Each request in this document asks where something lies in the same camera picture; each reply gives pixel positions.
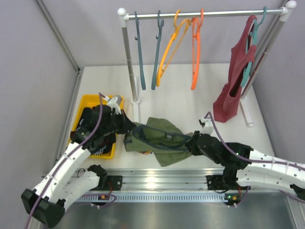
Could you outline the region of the olive green tank top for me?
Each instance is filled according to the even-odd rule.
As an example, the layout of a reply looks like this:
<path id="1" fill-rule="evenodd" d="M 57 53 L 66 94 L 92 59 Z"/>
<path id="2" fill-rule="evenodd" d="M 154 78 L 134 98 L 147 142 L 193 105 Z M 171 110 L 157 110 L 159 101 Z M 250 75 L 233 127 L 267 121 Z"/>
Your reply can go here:
<path id="1" fill-rule="evenodd" d="M 154 153 L 160 166 L 167 167 L 191 156 L 186 147 L 193 134 L 182 131 L 167 119 L 149 117 L 146 124 L 135 123 L 136 127 L 124 136 L 127 152 Z"/>

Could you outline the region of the orange plastic hanger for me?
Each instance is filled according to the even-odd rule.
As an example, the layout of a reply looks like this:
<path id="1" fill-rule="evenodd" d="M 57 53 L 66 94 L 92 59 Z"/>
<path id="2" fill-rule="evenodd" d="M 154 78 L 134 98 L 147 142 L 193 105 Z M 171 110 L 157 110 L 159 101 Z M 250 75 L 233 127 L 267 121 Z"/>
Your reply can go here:
<path id="1" fill-rule="evenodd" d="M 204 21 L 204 9 L 200 10 L 200 17 L 193 17 L 192 23 L 192 85 L 191 90 L 195 90 L 201 57 L 201 27 Z"/>

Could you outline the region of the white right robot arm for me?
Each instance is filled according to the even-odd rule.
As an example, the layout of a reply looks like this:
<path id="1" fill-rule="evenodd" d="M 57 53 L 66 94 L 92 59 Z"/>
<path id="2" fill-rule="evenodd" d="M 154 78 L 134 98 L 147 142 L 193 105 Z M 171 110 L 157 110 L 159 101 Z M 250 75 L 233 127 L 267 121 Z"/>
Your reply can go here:
<path id="1" fill-rule="evenodd" d="M 198 131 L 186 147 L 192 155 L 205 156 L 224 168 L 221 175 L 208 179 L 215 190 L 259 187 L 279 190 L 301 201 L 305 199 L 303 164 L 269 156 L 241 143 L 226 143 Z"/>

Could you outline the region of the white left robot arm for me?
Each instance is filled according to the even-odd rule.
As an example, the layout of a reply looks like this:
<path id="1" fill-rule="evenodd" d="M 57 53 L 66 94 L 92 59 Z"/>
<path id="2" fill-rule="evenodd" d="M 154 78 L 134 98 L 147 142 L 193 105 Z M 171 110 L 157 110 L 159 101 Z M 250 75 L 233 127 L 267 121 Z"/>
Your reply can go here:
<path id="1" fill-rule="evenodd" d="M 107 171 L 100 165 L 89 166 L 73 182 L 70 179 L 85 159 L 102 147 L 110 152 L 116 135 L 127 134 L 135 127 L 123 110 L 116 111 L 108 105 L 86 107 L 59 161 L 38 185 L 23 191 L 21 200 L 29 216 L 53 228 L 85 193 L 106 189 L 109 185 Z"/>

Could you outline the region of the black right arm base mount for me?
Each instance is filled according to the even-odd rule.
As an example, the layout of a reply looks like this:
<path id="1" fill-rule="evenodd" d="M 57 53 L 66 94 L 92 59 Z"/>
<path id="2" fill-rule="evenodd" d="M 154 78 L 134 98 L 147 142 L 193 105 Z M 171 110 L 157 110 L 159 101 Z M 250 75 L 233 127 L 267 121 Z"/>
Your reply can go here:
<path id="1" fill-rule="evenodd" d="M 206 181 L 207 181 L 208 190 L 212 190 L 219 194 L 223 194 L 229 191 L 229 189 L 223 182 L 222 175 L 208 175 L 206 176 Z"/>

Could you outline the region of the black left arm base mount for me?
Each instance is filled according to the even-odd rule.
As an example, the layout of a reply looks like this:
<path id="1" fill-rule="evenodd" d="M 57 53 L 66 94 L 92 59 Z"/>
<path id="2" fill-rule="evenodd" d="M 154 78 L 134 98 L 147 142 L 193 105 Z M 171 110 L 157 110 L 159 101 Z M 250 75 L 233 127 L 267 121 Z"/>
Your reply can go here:
<path id="1" fill-rule="evenodd" d="M 104 186 L 106 191 L 120 191 L 122 188 L 122 176 L 107 176 L 107 181 Z"/>

